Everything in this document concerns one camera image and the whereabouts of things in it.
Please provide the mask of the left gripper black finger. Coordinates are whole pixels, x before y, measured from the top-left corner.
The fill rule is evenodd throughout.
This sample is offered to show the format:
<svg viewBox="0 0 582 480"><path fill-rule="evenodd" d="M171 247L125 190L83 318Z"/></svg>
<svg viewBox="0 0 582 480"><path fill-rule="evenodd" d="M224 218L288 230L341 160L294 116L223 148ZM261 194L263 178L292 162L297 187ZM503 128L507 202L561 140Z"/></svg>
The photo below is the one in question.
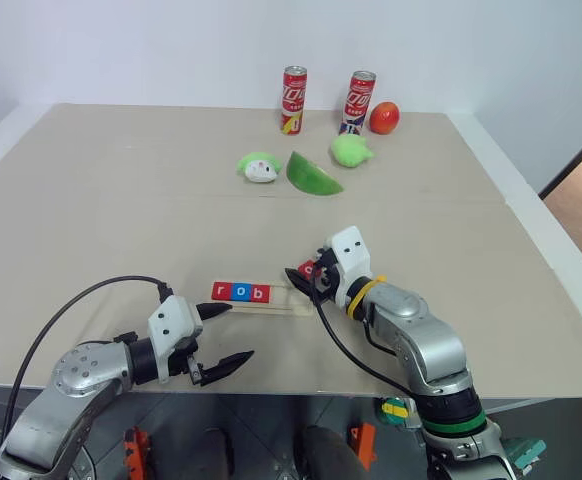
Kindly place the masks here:
<svg viewBox="0 0 582 480"><path fill-rule="evenodd" d="M195 306L195 311L197 312L197 318L204 322L211 318L222 315L233 308L232 305L224 302L205 302L199 303Z"/></svg>
<svg viewBox="0 0 582 480"><path fill-rule="evenodd" d="M238 368L244 365L254 354L253 350L238 352L228 357L222 358L215 366L205 369L199 365L201 375L201 386L206 386L231 375Z"/></svg>

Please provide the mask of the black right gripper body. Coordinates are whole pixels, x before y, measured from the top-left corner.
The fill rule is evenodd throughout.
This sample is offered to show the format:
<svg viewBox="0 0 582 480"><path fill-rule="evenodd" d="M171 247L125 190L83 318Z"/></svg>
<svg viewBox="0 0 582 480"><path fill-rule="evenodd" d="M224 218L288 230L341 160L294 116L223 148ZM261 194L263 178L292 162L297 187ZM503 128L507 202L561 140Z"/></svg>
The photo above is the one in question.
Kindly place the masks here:
<svg viewBox="0 0 582 480"><path fill-rule="evenodd" d="M331 268L317 268L314 262L312 273L315 275L317 290L313 303L346 302L344 265L337 255L336 264Z"/></svg>

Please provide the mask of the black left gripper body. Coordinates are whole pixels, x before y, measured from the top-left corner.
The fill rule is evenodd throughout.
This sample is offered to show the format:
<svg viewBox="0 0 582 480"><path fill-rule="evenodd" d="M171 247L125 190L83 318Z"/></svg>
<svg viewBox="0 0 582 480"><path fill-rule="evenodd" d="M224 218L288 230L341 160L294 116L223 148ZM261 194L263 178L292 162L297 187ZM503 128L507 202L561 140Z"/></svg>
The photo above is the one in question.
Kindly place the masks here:
<svg viewBox="0 0 582 480"><path fill-rule="evenodd" d="M194 338L181 340L168 358L169 375L188 374L193 384L201 384L203 379L202 366L195 358L198 348L198 342Z"/></svg>

